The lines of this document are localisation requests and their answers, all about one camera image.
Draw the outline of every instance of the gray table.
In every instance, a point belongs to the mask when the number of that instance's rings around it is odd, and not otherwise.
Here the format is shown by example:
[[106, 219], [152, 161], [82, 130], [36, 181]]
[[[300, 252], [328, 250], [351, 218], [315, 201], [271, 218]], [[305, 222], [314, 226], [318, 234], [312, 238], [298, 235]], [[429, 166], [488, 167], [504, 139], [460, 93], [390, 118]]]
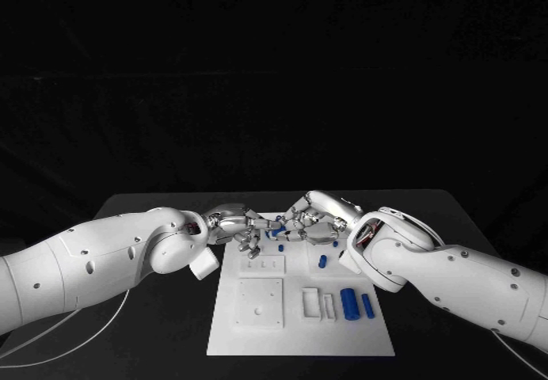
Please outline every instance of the gray table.
[[[331, 191], [364, 211], [380, 206], [421, 219], [447, 244], [460, 244], [494, 256], [474, 222], [442, 190]], [[204, 212], [222, 203], [245, 203], [258, 212], [285, 211], [305, 191], [119, 194], [95, 218], [152, 207]], [[223, 246], [213, 246], [222, 258]], [[0, 370], [0, 379], [62, 378], [535, 378], [510, 356], [490, 332], [435, 308], [409, 283], [396, 293], [376, 289], [393, 358], [354, 357], [210, 357], [206, 345], [220, 271], [197, 281], [188, 269], [150, 275], [129, 291], [125, 307], [102, 334], [70, 355], [23, 369]], [[5, 358], [30, 363], [69, 350], [101, 328], [122, 295], [82, 310], [49, 336]], [[33, 337], [62, 316], [15, 330], [8, 349]]]

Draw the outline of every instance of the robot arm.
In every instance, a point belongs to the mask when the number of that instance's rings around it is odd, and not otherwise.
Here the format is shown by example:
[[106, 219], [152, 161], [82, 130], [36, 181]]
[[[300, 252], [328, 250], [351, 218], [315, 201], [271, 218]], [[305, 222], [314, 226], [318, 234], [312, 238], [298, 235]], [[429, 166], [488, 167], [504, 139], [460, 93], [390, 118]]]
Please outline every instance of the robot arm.
[[203, 279], [219, 266], [207, 242], [222, 244], [239, 234], [258, 254], [253, 230], [279, 226], [242, 204], [220, 206], [204, 215], [158, 207], [79, 224], [0, 257], [0, 335], [105, 301], [152, 272], [188, 266]]
[[[399, 211], [383, 207], [363, 215], [349, 205], [325, 192], [308, 192], [281, 219], [295, 229], [276, 239], [328, 244], [349, 233], [338, 263], [380, 289], [395, 293], [411, 282], [437, 307], [548, 351], [546, 276], [470, 248], [444, 245], [431, 228]], [[333, 222], [318, 222], [317, 216]], [[305, 226], [305, 220], [317, 224]]]

